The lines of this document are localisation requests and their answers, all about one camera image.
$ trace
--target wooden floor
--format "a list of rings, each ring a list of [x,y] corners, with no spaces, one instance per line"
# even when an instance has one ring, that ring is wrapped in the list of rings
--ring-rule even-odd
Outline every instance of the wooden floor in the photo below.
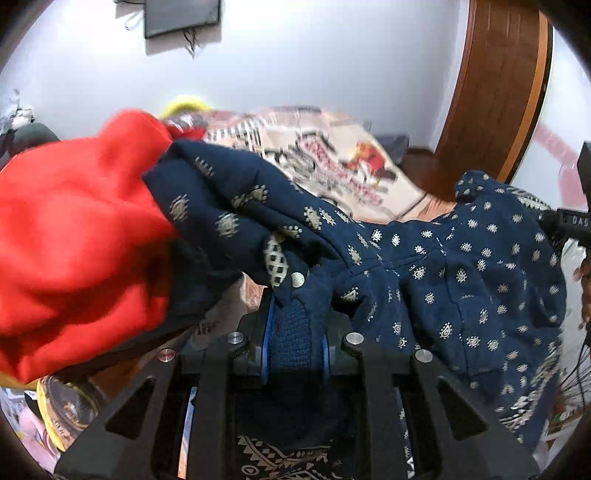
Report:
[[[421,190],[447,202],[456,200],[454,185],[459,178],[446,173],[431,152],[410,150],[400,168]]]

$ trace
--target yellow object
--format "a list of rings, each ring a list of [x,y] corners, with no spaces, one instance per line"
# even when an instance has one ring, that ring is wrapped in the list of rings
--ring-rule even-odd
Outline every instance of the yellow object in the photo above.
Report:
[[[208,104],[193,95],[179,95],[168,103],[164,108],[164,112],[160,114],[160,118],[166,118],[180,112],[207,112],[211,109]]]
[[[64,448],[64,444],[61,442],[61,438],[57,434],[53,422],[51,421],[51,417],[47,412],[47,397],[42,382],[37,383],[37,405],[39,406],[39,412],[41,413],[41,418],[43,419],[45,429],[47,430],[51,442],[59,448],[61,452],[65,452],[66,449]]]
[[[29,384],[22,384],[10,375],[0,372],[0,387],[20,388],[22,390],[35,390],[37,388],[37,380],[33,380]]]

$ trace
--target silver bolt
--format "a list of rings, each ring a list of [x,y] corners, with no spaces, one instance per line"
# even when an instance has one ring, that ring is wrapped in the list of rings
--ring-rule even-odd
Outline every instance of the silver bolt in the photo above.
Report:
[[[174,357],[176,356],[177,352],[171,348],[163,348],[158,352],[158,360],[164,362],[165,364],[174,360]]]
[[[361,335],[360,333],[351,332],[347,334],[345,340],[347,340],[347,342],[349,342],[351,345],[359,345],[363,343],[365,339],[363,338],[363,335]]]
[[[232,345],[238,345],[244,341],[244,334],[241,332],[230,332],[228,333],[226,340]]]
[[[429,350],[418,350],[414,356],[419,362],[423,364],[427,364],[433,360],[433,354]]]

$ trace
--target red cloth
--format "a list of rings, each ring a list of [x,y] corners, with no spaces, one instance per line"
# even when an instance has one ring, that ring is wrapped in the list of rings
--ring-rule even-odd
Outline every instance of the red cloth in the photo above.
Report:
[[[0,371],[28,382],[162,322],[175,233],[141,174],[170,143],[127,111],[0,174]]]

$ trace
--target navy blue garment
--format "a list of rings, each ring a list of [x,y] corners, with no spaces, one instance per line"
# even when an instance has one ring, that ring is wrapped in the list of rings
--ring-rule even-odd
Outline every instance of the navy blue garment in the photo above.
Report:
[[[197,325],[241,277],[239,270],[216,269],[200,248],[182,240],[170,245],[171,286],[166,317],[154,330],[140,333],[116,346],[111,352],[150,342],[155,338]]]
[[[566,288],[560,253],[519,190],[468,172],[452,212],[374,225],[256,154],[190,141],[175,142],[144,181],[185,241],[273,288],[272,372],[320,369],[332,307],[387,349],[431,349],[510,431],[537,442]]]

